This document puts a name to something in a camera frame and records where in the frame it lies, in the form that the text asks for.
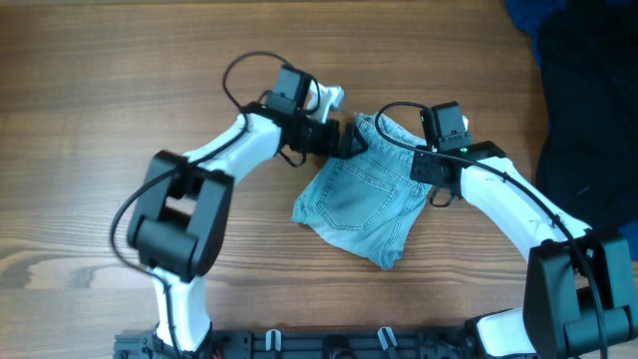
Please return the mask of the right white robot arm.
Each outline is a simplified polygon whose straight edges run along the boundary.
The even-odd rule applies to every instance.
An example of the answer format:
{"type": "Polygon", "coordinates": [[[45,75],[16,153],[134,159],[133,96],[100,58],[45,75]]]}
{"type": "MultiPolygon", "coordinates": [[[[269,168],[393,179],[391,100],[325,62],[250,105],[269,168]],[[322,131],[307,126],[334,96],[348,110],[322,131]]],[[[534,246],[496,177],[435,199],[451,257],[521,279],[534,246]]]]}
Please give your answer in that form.
{"type": "Polygon", "coordinates": [[[478,358],[576,358],[637,336],[627,241],[595,231],[527,182],[503,150],[474,142],[457,103],[423,107],[411,178],[479,208],[527,263],[523,304],[469,323],[478,358]]]}

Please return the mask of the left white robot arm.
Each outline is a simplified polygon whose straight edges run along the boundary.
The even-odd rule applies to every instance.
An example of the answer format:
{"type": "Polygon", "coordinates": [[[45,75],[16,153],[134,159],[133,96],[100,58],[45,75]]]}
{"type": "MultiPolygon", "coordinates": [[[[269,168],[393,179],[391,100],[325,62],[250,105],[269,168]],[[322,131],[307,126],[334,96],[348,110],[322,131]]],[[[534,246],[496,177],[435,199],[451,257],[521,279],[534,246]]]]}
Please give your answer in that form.
{"type": "Polygon", "coordinates": [[[330,114],[341,109],[345,92],[325,87],[290,65],[275,87],[238,108],[233,125],[207,145],[185,153],[154,155],[127,242],[143,273],[154,282],[159,324],[140,340],[143,358],[215,358],[204,278],[225,235],[233,189],[283,147],[307,156],[352,158],[367,146],[351,125],[330,114]]]}

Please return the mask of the light blue denim shorts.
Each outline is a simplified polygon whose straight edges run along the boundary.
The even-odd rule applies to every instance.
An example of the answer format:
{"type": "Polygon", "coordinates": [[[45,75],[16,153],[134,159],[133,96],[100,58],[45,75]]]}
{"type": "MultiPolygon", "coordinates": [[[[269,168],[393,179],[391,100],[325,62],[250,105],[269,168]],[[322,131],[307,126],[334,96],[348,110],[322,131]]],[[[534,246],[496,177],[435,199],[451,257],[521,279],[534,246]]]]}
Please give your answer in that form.
{"type": "Polygon", "coordinates": [[[329,159],[295,200],[292,221],[390,270],[403,257],[432,187],[410,179],[414,154],[387,142],[375,126],[413,147],[426,141],[387,116],[357,114],[355,125],[368,149],[351,159],[329,159]]]}

